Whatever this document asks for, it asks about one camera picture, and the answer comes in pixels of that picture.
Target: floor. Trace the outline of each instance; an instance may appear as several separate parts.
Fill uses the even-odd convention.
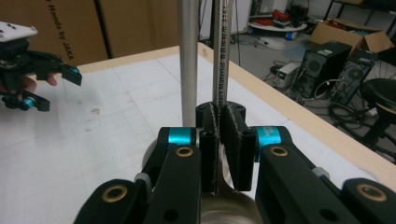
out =
[[[258,40],[262,37],[269,42],[267,46],[258,44]],[[299,33],[294,40],[286,40],[283,34],[280,33],[255,30],[251,34],[241,34],[234,37],[236,40],[239,40],[239,45],[237,41],[235,41],[235,44],[231,44],[230,59],[232,62],[239,64],[245,70],[249,71],[249,73],[265,81],[267,84],[275,86],[276,76],[270,72],[270,68],[277,64],[301,64],[305,51],[310,48],[309,37],[310,35]],[[396,68],[394,66],[378,61],[367,76],[367,79],[375,77],[394,78],[395,74]],[[329,116],[329,105],[332,103],[331,100],[326,98],[320,100],[299,99],[299,103],[312,113],[334,124],[333,119]],[[361,110],[363,105],[363,100],[355,94],[347,106],[356,110]],[[363,118],[364,121],[373,123],[377,116],[365,115]],[[368,131],[368,128],[361,127],[360,125],[355,125],[351,128],[360,136],[363,136]],[[396,125],[391,125],[388,128],[388,133],[396,137]],[[388,139],[380,139],[378,145],[392,152],[396,151],[396,147]],[[378,152],[378,154],[390,161],[394,161],[393,158],[387,155],[383,155],[380,152]]]

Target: black stool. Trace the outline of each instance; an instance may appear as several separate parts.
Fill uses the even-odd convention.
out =
[[[375,78],[365,81],[360,87],[361,97],[366,100],[370,108],[376,108],[378,120],[370,131],[361,139],[362,143],[371,150],[386,153],[396,160],[395,153],[376,145],[378,138],[387,137],[395,146],[396,140],[386,133],[390,124],[396,123],[396,80]]]

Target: metal pole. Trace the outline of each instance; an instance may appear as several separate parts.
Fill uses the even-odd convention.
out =
[[[212,103],[217,109],[217,122],[219,128],[221,111],[227,104],[233,0],[217,0],[215,7],[215,53],[213,63]]]
[[[195,127],[199,1],[179,0],[181,112],[184,127]]]

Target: person's hand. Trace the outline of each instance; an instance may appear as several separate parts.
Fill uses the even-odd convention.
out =
[[[55,73],[50,73],[49,77],[47,79],[47,82],[51,86],[56,86],[58,84],[58,82],[56,81],[54,76],[55,76]],[[36,87],[37,87],[37,83],[35,83],[35,81],[32,78],[30,78],[28,76],[23,76],[21,78],[21,91],[34,92]],[[5,87],[0,85],[0,92],[7,92],[7,90]]]

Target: desk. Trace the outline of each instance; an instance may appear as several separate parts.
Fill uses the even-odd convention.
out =
[[[296,31],[302,31],[303,29],[306,28],[306,24],[302,24],[299,27],[285,27],[285,28],[278,28],[272,25],[263,26],[255,22],[251,22],[248,25],[257,29],[266,30],[266,31],[275,31],[275,32],[296,32]]]
[[[198,51],[200,104],[211,100],[213,52],[202,44]],[[79,69],[81,87],[38,85],[48,113],[0,105],[1,224],[72,223],[100,184],[134,179],[161,127],[181,125],[177,47]],[[396,190],[396,166],[233,63],[229,82],[229,101],[247,108],[248,126],[286,126],[336,186],[362,176]]]

